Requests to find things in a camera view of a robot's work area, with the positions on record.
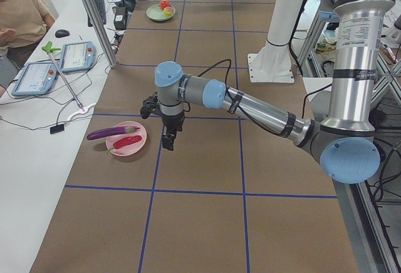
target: purple eggplant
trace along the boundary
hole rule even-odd
[[[100,130],[89,133],[86,136],[86,139],[87,140],[97,140],[98,138],[109,137],[112,135],[133,133],[133,132],[138,131],[139,129],[140,129],[139,127],[134,127],[134,126],[123,126],[123,127],[100,129]]]

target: red chili pepper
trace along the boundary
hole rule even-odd
[[[113,149],[119,149],[125,146],[129,146],[132,145],[133,143],[137,143],[140,142],[142,139],[142,136],[140,135],[135,135],[135,136],[127,136],[122,138],[121,140],[117,140],[114,144],[113,144],[113,148],[111,148],[111,150]]]

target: computer mouse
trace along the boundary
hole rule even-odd
[[[65,37],[65,36],[68,36],[68,35],[70,35],[70,32],[67,31],[67,30],[64,30],[64,29],[57,30],[56,33],[55,33],[55,36],[57,38]]]

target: plate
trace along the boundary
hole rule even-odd
[[[122,147],[119,149],[110,150],[110,153],[113,153],[114,155],[117,155],[117,156],[128,156],[128,155],[137,153],[146,142],[146,137],[147,137],[146,129],[140,123],[138,123],[136,121],[123,121],[122,123],[119,123],[119,124],[115,125],[114,127],[124,127],[124,126],[134,126],[134,127],[139,127],[140,129],[134,133],[119,134],[119,135],[112,135],[112,136],[106,137],[107,149],[111,149],[113,147],[113,144],[117,140],[121,140],[124,137],[129,137],[129,136],[132,137],[135,135],[140,135],[142,137],[142,139],[137,143],[133,143],[132,145],[128,145],[128,146],[125,146],[125,147]]]
[[[150,18],[152,21],[168,21],[169,19],[171,19],[174,14],[175,14],[175,8],[173,6],[170,5],[171,8],[173,8],[173,14],[170,16],[167,16],[163,10],[160,8],[159,4],[150,6],[147,10],[146,10],[146,15],[148,16],[148,18]]]

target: green plate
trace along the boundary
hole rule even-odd
[[[175,8],[173,6],[170,6],[171,8],[173,8],[173,14],[170,16],[167,16],[163,10],[161,10],[159,4],[150,6],[147,10],[146,10],[146,15],[148,16],[148,18],[150,18],[152,21],[168,21],[169,19],[171,19],[174,14],[175,14]]]

